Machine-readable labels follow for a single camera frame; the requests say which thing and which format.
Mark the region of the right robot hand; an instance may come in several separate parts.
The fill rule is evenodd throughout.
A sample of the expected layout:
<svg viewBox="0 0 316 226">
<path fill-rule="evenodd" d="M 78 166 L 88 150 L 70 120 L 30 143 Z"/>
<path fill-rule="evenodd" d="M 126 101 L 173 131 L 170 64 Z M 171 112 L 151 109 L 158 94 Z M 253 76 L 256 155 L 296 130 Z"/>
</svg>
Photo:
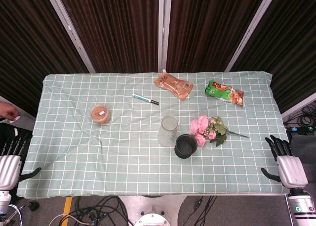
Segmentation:
<svg viewBox="0 0 316 226">
<path fill-rule="evenodd" d="M 268 179 L 282 183 L 287 189 L 303 189 L 308 184 L 302 162 L 295 156 L 290 143 L 273 135 L 265 138 L 270 146 L 272 155 L 277 164 L 278 175 L 270 174 L 265 168 L 261 172 Z"/>
</svg>

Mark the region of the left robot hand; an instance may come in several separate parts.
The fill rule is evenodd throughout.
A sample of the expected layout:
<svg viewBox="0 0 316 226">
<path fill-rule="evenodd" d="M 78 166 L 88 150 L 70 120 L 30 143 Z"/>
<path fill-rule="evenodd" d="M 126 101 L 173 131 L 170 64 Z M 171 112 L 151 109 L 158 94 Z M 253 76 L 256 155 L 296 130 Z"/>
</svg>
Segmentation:
<svg viewBox="0 0 316 226">
<path fill-rule="evenodd" d="M 12 190 L 19 182 L 30 179 L 41 171 L 39 167 L 30 173 L 21 174 L 30 141 L 30 137 L 19 135 L 4 144 L 0 152 L 1 190 Z"/>
</svg>

